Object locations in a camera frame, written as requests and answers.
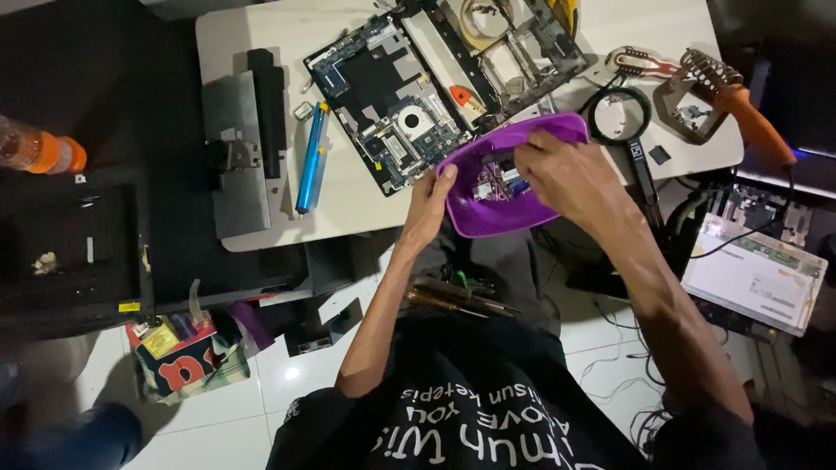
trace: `small chip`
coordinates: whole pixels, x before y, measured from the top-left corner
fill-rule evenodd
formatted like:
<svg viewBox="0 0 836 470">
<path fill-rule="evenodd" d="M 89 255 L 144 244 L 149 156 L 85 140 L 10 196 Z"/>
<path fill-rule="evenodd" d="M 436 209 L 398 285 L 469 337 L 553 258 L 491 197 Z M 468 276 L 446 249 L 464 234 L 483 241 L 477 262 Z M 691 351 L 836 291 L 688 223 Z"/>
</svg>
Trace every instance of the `small chip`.
<svg viewBox="0 0 836 470">
<path fill-rule="evenodd" d="M 293 115 L 296 116 L 296 119 L 299 122 L 304 122 L 309 120 L 311 116 L 314 115 L 314 107 L 308 102 L 305 101 L 298 108 L 293 110 Z"/>
</svg>

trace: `blue desoldering pump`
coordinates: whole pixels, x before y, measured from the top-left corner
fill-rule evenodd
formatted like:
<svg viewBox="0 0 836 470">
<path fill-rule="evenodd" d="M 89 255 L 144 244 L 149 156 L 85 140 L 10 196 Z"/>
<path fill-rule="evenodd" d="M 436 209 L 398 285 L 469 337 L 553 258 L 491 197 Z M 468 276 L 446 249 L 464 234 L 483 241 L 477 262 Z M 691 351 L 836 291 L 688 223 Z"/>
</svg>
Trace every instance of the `blue desoldering pump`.
<svg viewBox="0 0 836 470">
<path fill-rule="evenodd" d="M 313 113 L 311 133 L 308 137 L 308 149 L 305 152 L 302 177 L 299 179 L 299 194 L 296 198 L 296 213 L 299 214 L 299 218 L 316 207 L 317 199 L 319 199 L 325 153 L 325 149 L 319 145 L 319 142 L 322 138 L 327 115 L 328 105 L 322 102 L 317 103 Z"/>
</svg>

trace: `orange screwdriver handle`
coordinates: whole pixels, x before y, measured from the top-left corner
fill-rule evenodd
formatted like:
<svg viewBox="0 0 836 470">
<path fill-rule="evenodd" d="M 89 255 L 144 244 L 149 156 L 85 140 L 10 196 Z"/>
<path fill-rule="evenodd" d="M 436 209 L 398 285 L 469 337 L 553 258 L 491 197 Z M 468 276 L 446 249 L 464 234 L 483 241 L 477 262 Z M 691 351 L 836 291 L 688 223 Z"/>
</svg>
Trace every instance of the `orange screwdriver handle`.
<svg viewBox="0 0 836 470">
<path fill-rule="evenodd" d="M 770 163 L 783 168 L 795 165 L 793 151 L 783 141 L 767 118 L 749 103 L 749 90 L 735 84 L 720 92 L 715 107 L 737 119 L 741 134 L 757 148 Z"/>
</svg>

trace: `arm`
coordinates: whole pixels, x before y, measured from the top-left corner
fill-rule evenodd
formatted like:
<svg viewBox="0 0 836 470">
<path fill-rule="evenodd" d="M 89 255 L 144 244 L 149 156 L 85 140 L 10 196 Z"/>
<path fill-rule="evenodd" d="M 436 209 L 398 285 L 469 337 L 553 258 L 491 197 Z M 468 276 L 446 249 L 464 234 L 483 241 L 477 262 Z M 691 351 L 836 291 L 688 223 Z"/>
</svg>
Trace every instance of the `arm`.
<svg viewBox="0 0 836 470">
<path fill-rule="evenodd" d="M 448 165 L 438 180 L 431 172 L 415 182 L 404 231 L 395 244 L 389 266 L 363 316 L 357 335 L 345 353 L 334 384 L 345 396 L 372 391 L 383 379 L 395 320 L 418 253 L 438 234 L 444 200 L 456 180 L 456 166 Z"/>
<path fill-rule="evenodd" d="M 621 274 L 659 372 L 686 409 L 719 403 L 752 424 L 752 409 L 732 363 L 679 280 L 647 221 L 600 147 L 571 146 L 537 131 L 515 151 L 517 168 L 538 198 L 578 224 Z"/>
</svg>

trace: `black t-shirt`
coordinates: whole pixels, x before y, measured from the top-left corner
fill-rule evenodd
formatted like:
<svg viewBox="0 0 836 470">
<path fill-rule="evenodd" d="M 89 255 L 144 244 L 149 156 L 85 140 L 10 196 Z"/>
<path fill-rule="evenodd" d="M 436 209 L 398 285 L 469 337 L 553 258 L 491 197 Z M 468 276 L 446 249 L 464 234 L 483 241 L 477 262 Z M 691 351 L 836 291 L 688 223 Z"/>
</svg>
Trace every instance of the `black t-shirt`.
<svg viewBox="0 0 836 470">
<path fill-rule="evenodd" d="M 399 319 L 383 382 L 296 400 L 279 468 L 762 468 L 752 429 L 717 408 L 671 420 L 652 463 L 584 394 L 560 341 L 507 318 Z"/>
</svg>

